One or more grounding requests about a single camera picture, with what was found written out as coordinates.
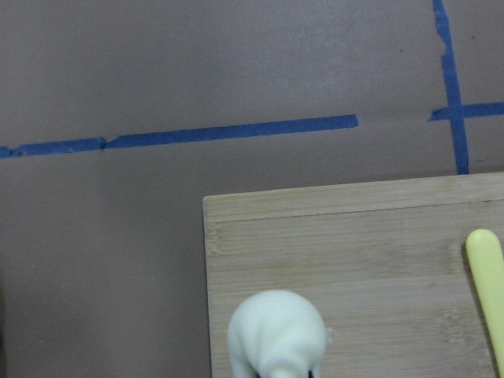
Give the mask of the white steamed bun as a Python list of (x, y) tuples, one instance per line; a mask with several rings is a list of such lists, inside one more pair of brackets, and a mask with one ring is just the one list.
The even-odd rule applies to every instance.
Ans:
[(227, 345), (233, 377), (321, 376), (328, 334), (317, 308), (292, 291), (267, 290), (232, 314)]

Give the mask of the wooden cutting board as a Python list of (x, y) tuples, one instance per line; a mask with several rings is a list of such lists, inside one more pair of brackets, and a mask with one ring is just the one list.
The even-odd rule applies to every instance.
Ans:
[(501, 173), (214, 195), (203, 215), (213, 376), (235, 307), (271, 288), (332, 330), (324, 377), (496, 376), (465, 240), (502, 236)]

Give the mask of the yellow plastic knife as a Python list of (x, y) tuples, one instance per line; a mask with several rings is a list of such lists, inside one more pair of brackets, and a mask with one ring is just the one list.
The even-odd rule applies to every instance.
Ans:
[(490, 230), (472, 231), (465, 247), (472, 278), (498, 366), (503, 377), (503, 255), (498, 237)]

